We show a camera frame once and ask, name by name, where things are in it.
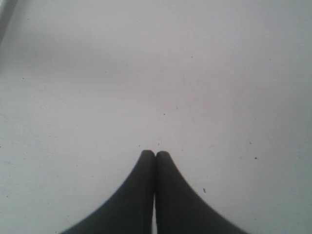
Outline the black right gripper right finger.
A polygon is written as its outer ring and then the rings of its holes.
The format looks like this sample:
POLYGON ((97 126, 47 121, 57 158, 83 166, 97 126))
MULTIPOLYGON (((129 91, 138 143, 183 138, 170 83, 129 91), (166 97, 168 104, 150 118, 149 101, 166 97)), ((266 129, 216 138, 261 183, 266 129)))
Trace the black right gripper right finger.
POLYGON ((245 233, 191 188, 166 151, 156 155, 155 198, 159 234, 245 233))

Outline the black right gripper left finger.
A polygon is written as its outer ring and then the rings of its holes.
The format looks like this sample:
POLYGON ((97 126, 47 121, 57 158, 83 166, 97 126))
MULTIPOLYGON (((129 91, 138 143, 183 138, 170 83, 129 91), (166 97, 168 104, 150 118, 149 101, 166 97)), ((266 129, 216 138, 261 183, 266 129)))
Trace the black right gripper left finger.
POLYGON ((114 194, 64 234, 151 234, 156 157, 143 150, 134 168, 114 194))

